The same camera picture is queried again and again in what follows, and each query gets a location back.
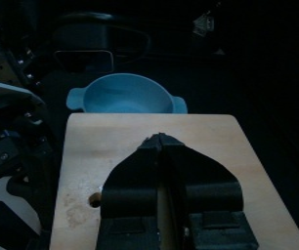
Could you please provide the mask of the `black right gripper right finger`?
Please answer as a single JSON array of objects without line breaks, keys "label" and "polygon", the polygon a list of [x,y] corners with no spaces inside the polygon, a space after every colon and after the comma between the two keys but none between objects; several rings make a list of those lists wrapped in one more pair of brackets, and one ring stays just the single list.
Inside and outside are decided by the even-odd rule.
[{"label": "black right gripper right finger", "polygon": [[238,178],[176,138],[159,137],[180,250],[259,250]]}]

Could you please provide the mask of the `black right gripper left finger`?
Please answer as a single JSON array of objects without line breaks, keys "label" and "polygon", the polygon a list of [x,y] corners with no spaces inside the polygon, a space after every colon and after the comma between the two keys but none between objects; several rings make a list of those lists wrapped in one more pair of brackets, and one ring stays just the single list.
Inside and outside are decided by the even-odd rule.
[{"label": "black right gripper left finger", "polygon": [[159,135],[116,165],[101,191],[95,250],[159,250]]}]

